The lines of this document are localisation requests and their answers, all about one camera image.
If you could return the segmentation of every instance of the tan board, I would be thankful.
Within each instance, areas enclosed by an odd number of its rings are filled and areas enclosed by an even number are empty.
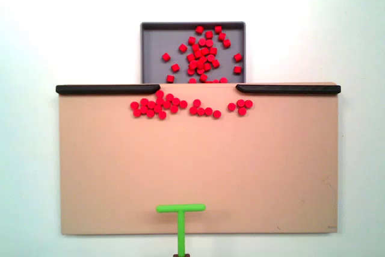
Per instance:
[[[337,231],[337,96],[162,84],[222,116],[133,117],[140,95],[60,95],[63,234],[176,232],[160,204],[204,203],[187,233]],[[155,95],[145,96],[155,100]],[[227,104],[251,99],[246,116]]]

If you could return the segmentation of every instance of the green stick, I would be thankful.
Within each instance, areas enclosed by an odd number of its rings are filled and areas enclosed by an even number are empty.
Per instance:
[[[204,211],[204,204],[159,205],[158,213],[178,213],[178,257],[185,257],[185,212]]]

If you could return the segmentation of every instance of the black edge strip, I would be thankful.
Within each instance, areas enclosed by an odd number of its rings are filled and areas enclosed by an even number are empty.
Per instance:
[[[339,85],[237,84],[241,93],[254,94],[338,94]]]
[[[57,85],[58,94],[152,94],[159,84]]]

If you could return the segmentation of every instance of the gray tray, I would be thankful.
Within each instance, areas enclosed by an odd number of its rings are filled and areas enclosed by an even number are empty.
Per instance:
[[[202,35],[195,32],[198,25],[204,27]],[[230,39],[231,47],[224,49],[222,42],[218,41],[218,34],[214,31],[215,25],[222,26],[222,32]],[[141,24],[141,64],[142,83],[161,84],[166,82],[167,75],[175,76],[174,83],[187,83],[190,78],[199,82],[199,75],[190,76],[187,74],[188,61],[186,56],[193,50],[188,45],[188,38],[193,36],[196,43],[205,37],[207,30],[213,31],[214,47],[218,49],[216,59],[221,66],[206,72],[208,80],[226,77],[229,82],[245,82],[245,23],[244,22],[143,22]],[[179,46],[184,43],[188,50],[182,54]],[[165,62],[162,55],[168,53],[171,60]],[[234,55],[240,53],[242,61],[236,64]],[[180,70],[174,73],[171,65],[177,63]],[[234,66],[241,66],[242,73],[234,74]]]

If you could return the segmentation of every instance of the white wall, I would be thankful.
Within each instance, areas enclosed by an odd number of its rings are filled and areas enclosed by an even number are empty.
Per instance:
[[[247,81],[334,81],[339,232],[195,235],[192,257],[385,256],[385,0],[0,0],[0,256],[176,253],[60,234],[57,84],[139,82],[142,21],[247,25]]]

